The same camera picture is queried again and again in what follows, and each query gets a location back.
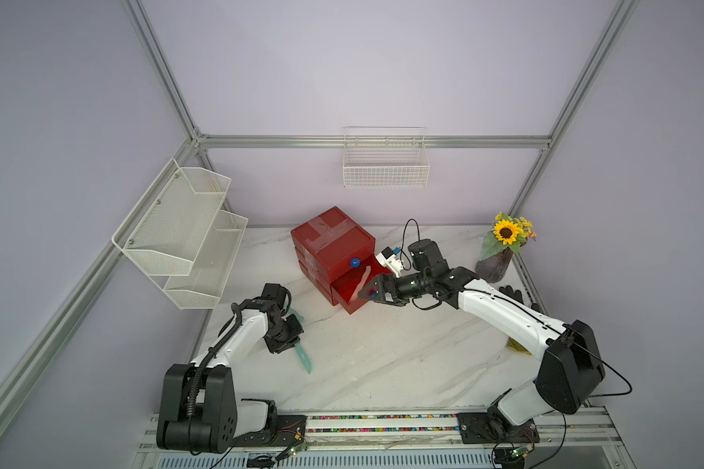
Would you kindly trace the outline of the red drawer cabinet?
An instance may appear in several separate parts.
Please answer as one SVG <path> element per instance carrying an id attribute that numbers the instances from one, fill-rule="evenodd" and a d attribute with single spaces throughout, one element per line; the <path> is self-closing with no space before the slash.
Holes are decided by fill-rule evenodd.
<path id="1" fill-rule="evenodd" d="M 336 206 L 292 229 L 291 239 L 301 271 L 332 306 L 340 306 L 332 283 L 375 256 L 375 237 Z"/>

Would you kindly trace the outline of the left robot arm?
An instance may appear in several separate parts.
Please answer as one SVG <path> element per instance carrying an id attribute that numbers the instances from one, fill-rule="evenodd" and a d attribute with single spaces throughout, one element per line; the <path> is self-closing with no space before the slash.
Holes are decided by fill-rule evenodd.
<path id="1" fill-rule="evenodd" d="M 299 345 L 303 328 L 291 314 L 291 293 L 279 283 L 267 283 L 260 295 L 232 304 L 231 310 L 231 320 L 205 353 L 166 371 L 156 428 L 158 449 L 222 455 L 233 447 L 268 447 L 283 441 L 276 403 L 239 399 L 234 367 L 260 342 L 271 354 Z"/>

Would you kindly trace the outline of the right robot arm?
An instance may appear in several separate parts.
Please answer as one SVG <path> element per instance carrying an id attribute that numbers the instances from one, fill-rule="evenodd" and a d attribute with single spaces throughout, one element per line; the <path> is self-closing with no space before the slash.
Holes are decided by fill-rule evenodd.
<path id="1" fill-rule="evenodd" d="M 414 242 L 409 251 L 412 273 L 371 277 L 357 297 L 404 307 L 429 295 L 437 306 L 448 304 L 485 320 L 540 362 L 536 377 L 504 392 L 486 412 L 477 414 L 479 424 L 473 430 L 479 441 L 508 443 L 536 417 L 574 414 L 591 398 L 605 370 L 588 324 L 565 324 L 526 307 L 467 268 L 450 267 L 433 240 Z"/>

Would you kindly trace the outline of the sunflower bouquet in vase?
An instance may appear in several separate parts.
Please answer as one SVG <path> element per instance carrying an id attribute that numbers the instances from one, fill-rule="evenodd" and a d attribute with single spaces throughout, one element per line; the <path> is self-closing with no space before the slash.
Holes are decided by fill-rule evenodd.
<path id="1" fill-rule="evenodd" d="M 483 238 L 479 259 L 475 264 L 477 277 L 487 283 L 501 281 L 514 255 L 518 254 L 529 240 L 535 238 L 535 227 L 528 219 L 499 212 L 491 229 Z"/>

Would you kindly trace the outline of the red drawer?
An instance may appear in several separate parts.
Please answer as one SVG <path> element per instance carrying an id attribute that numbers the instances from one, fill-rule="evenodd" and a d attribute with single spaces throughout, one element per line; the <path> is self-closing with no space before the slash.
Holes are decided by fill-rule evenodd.
<path id="1" fill-rule="evenodd" d="M 370 256 L 361 260 L 357 267 L 351 267 L 347 273 L 332 283 L 332 298 L 350 315 L 368 303 L 368 301 L 360 300 L 357 297 L 357 286 L 361 281 L 366 266 L 369 265 L 372 267 L 372 271 L 368 282 L 376 275 L 390 274 L 389 269 L 379 265 L 375 256 Z"/>

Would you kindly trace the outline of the black glove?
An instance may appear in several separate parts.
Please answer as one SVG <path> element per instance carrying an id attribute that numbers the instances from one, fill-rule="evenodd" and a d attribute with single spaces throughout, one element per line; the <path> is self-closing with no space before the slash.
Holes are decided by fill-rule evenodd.
<path id="1" fill-rule="evenodd" d="M 524 305 L 524 306 L 529 306 L 532 310 L 541 313 L 541 307 L 537 302 L 531 302 L 531 303 L 526 303 L 524 301 L 523 293 L 521 289 L 514 289 L 511 285 L 502 285 L 499 287 L 500 293 L 503 293 L 507 297 L 510 297 L 512 300 L 515 302 Z"/>

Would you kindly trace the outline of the white mesh two-tier shelf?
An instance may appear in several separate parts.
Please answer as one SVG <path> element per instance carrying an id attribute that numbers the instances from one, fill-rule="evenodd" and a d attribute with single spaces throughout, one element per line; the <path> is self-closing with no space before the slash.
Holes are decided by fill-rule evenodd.
<path id="1" fill-rule="evenodd" d="M 248 227 L 229 211 L 231 179 L 170 160 L 111 237 L 180 310 L 221 301 Z"/>

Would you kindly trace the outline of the pink fruit knife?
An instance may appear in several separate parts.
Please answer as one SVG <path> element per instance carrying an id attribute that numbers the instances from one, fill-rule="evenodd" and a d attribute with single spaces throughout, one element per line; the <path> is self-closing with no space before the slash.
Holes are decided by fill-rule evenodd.
<path id="1" fill-rule="evenodd" d="M 359 282 L 359 285 L 357 286 L 358 293 L 360 293 L 363 290 L 363 288 L 365 287 L 365 285 L 367 284 L 368 279 L 371 275 L 371 271 L 372 271 L 372 267 L 370 265 L 366 266 L 365 272 L 363 273 L 363 276 L 361 277 L 361 281 Z"/>

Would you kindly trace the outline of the teal fruit knife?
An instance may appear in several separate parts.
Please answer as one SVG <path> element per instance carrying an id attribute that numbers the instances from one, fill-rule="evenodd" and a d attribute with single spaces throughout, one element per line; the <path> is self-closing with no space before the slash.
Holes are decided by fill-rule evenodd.
<path id="1" fill-rule="evenodd" d="M 304 318 L 301 314 L 299 314 L 299 312 L 295 311 L 295 309 L 293 309 L 293 308 L 289 308 L 288 314 L 294 316 L 295 318 L 297 318 L 297 320 L 298 320 L 301 324 L 305 321 L 305 318 Z"/>
<path id="2" fill-rule="evenodd" d="M 295 345 L 295 353 L 297 354 L 297 357 L 300 359 L 300 362 L 302 363 L 303 368 L 308 374 L 312 373 L 312 363 L 310 361 L 310 358 L 308 357 L 307 353 L 303 349 L 301 344 L 296 344 Z"/>

